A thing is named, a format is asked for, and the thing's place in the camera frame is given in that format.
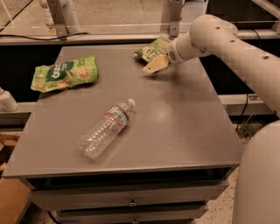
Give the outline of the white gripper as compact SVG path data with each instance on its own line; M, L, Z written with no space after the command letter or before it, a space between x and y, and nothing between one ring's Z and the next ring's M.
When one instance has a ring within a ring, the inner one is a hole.
M155 57L152 62L148 63L143 71L147 74L154 74L162 69L165 69L169 65L169 61L172 64L181 64L186 62L184 58L182 58L177 49L178 40L175 38L172 40L168 46L166 47L166 55L160 54Z

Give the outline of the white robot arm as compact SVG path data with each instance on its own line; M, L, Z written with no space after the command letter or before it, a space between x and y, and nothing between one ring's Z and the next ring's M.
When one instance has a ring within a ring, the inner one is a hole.
M143 69L154 74L170 64L213 55L275 115L280 113L280 59L238 38L237 27L204 14ZM280 224L280 121L261 128L241 154L232 224Z

